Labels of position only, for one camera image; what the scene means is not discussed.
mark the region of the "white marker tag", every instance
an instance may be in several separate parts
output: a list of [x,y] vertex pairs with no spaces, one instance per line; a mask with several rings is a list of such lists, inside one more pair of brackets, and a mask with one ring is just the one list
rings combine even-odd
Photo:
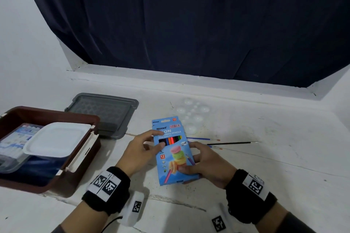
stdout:
[[266,188],[265,182],[258,176],[253,174],[247,175],[247,177],[243,181],[243,185],[250,189],[252,192],[254,192],[263,201],[266,200],[266,197],[270,192],[268,188]]
[[120,182],[121,180],[118,177],[105,170],[92,181],[87,189],[107,202]]

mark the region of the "white container lid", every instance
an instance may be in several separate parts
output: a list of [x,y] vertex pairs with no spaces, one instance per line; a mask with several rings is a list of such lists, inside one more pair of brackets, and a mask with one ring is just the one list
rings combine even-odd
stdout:
[[24,145],[23,152],[40,157],[67,157],[90,128],[89,124],[48,124]]

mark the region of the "black cable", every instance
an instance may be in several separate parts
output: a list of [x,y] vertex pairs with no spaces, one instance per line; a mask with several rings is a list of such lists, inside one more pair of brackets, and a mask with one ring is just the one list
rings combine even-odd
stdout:
[[122,219],[123,217],[117,217],[117,218],[114,218],[111,222],[109,222],[108,224],[107,224],[107,226],[105,226],[104,228],[103,228],[103,230],[101,231],[101,233],[103,232],[103,231],[105,231],[105,229],[110,225],[110,224],[112,224],[112,222],[114,222],[114,221],[116,221],[116,220],[118,220],[118,219]]

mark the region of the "hand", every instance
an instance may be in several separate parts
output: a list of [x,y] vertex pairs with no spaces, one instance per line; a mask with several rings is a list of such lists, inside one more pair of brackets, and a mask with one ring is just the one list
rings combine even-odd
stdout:
[[193,156],[195,163],[198,164],[179,167],[178,170],[184,174],[199,173],[216,187],[224,189],[237,169],[207,145],[199,142],[190,142],[189,146],[199,149],[200,154]]
[[125,172],[131,177],[133,174],[141,170],[148,161],[150,161],[160,150],[165,147],[165,143],[161,142],[152,147],[144,144],[146,141],[153,142],[153,135],[163,135],[162,131],[149,130],[145,133],[135,136],[130,141],[129,145],[124,151],[123,156],[116,164],[116,167]]

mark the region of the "colored pencil box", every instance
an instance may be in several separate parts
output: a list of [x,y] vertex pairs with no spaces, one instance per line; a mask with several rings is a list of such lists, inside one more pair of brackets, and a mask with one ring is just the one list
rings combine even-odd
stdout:
[[164,132],[164,135],[154,137],[154,144],[160,142],[166,144],[156,156],[160,185],[199,179],[198,174],[186,175],[178,171],[180,166],[195,164],[185,131],[178,117],[152,120],[152,129]]

